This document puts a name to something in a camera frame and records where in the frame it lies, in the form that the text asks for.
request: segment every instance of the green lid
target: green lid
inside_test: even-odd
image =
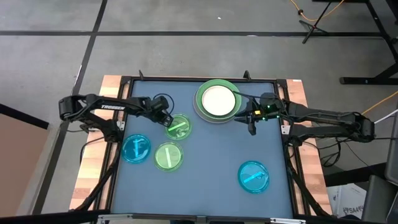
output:
[[[182,164],[182,160],[182,148],[174,142],[163,143],[155,151],[155,165],[162,171],[175,171]]]
[[[192,124],[187,116],[183,114],[173,115],[173,122],[166,128],[166,135],[173,140],[182,140],[188,137],[192,131]]]

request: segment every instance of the blue lid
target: blue lid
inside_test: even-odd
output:
[[[150,141],[141,134],[133,134],[124,140],[122,157],[128,162],[138,164],[143,162],[150,153]]]
[[[268,187],[268,170],[260,162],[247,161],[238,170],[238,180],[245,191],[259,194]]]

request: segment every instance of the stacked plates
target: stacked plates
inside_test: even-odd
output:
[[[210,80],[199,87],[193,96],[193,107],[197,114],[212,123],[224,123],[233,119],[239,111],[242,98],[232,91],[239,91],[226,80]]]

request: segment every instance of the concrete floor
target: concrete floor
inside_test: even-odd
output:
[[[296,0],[307,17],[317,17],[324,3]],[[372,3],[390,35],[394,16],[385,1]],[[3,0],[0,30],[92,30],[101,0]],[[289,0],[112,0],[100,30],[305,31]],[[321,21],[327,31],[377,32],[362,4],[343,4]],[[51,132],[20,214],[29,211],[37,193],[60,120],[57,101],[70,94],[89,37],[0,36],[0,100],[17,110],[49,121]],[[97,37],[80,93],[98,93],[103,75],[178,75],[303,80],[312,108],[362,112],[397,90],[396,86],[347,86],[340,76],[373,77],[392,65],[381,39],[301,37]],[[396,108],[397,100],[372,110],[376,120]],[[77,129],[73,124],[70,129]],[[392,120],[376,126],[379,137],[391,135]],[[79,150],[86,135],[68,133],[43,212],[68,210],[78,172]],[[332,141],[321,140],[320,146]],[[350,143],[368,164],[386,161],[388,141]],[[327,155],[336,148],[322,151]],[[364,166],[343,145],[343,170]],[[324,169],[324,173],[333,169]]]

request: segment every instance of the petri dish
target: petri dish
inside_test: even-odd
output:
[[[122,146],[122,157],[133,164],[144,162],[150,153],[150,141],[141,134],[129,136]]]
[[[184,114],[173,115],[173,122],[170,127],[166,127],[166,135],[173,140],[183,140],[192,131],[192,123]]]
[[[175,171],[181,166],[182,161],[182,148],[177,143],[163,143],[155,151],[155,165],[162,171]]]
[[[225,86],[215,85],[203,93],[201,103],[205,110],[215,116],[225,116],[235,107],[234,93]]]
[[[247,161],[238,170],[238,181],[245,191],[260,194],[268,188],[268,170],[258,161]]]

